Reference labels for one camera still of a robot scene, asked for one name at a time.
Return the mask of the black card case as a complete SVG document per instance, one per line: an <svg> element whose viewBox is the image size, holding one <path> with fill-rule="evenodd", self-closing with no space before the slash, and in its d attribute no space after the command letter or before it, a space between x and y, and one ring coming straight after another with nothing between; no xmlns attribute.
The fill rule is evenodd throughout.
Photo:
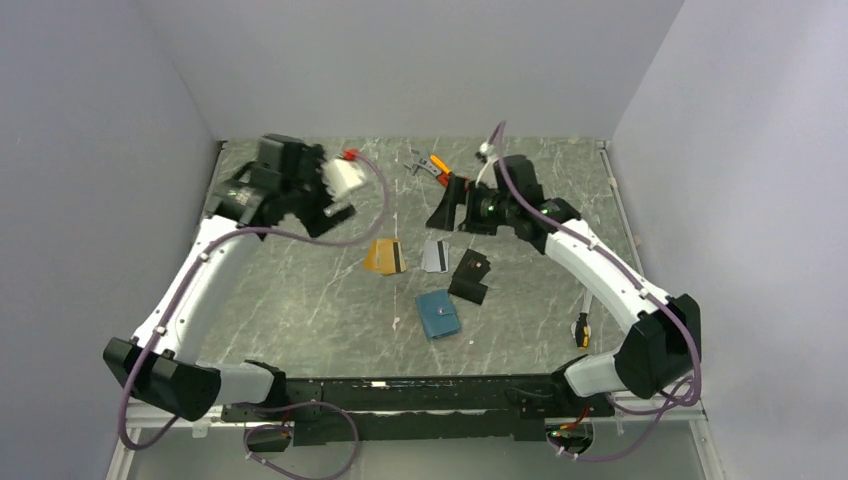
<svg viewBox="0 0 848 480"><path fill-rule="evenodd" d="M448 293L482 305L488 291L488 286L482 280L490 271L490 261L484 254L467 249L453 273Z"/></svg>

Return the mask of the silver grey card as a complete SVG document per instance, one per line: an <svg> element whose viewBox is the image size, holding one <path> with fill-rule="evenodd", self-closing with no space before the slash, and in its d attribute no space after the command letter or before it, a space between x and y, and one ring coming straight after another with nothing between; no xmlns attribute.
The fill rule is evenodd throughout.
<svg viewBox="0 0 848 480"><path fill-rule="evenodd" d="M449 244L444 240L426 240L422 251L421 269L427 273L449 271Z"/></svg>

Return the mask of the orange credit cards stack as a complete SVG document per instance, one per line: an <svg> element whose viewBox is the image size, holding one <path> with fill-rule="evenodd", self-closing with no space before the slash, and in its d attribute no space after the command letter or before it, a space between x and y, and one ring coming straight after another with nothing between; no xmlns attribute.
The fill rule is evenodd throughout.
<svg viewBox="0 0 848 480"><path fill-rule="evenodd" d="M404 273L407 264L397 238L375 239L364 258L363 267L381 275Z"/></svg>

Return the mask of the blue card holder wallet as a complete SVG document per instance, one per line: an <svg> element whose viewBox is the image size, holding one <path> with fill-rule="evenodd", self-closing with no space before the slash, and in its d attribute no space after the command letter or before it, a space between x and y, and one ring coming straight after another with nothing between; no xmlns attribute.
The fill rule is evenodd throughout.
<svg viewBox="0 0 848 480"><path fill-rule="evenodd" d="M456 308L447 290L418 295L415 303L427 339L451 336L461 330Z"/></svg>

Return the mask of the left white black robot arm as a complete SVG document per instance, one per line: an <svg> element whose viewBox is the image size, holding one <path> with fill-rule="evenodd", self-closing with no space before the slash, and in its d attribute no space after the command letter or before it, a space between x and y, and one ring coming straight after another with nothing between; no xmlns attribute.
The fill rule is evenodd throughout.
<svg viewBox="0 0 848 480"><path fill-rule="evenodd" d="M129 339L105 347L103 359L127 398L188 421L238 403L261 419L279 417L288 402L284 373L256 361L202 363L203 341L271 228L292 215L313 240L355 214L351 205L333 207L365 182L350 153L328 158L318 144L261 137L255 160L213 190L194 246L154 311Z"/></svg>

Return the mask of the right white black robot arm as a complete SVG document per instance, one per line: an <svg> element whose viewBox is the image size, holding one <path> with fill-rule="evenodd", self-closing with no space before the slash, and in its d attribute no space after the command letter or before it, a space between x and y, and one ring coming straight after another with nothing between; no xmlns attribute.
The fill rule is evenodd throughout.
<svg viewBox="0 0 848 480"><path fill-rule="evenodd" d="M451 175L427 227L494 236L502 227L577 278L624 334L613 351L561 367L551 388L557 411L574 415L590 396L630 392L648 399L701 366L700 307L650 283L611 251L567 201L548 198L524 155L493 162L495 181Z"/></svg>

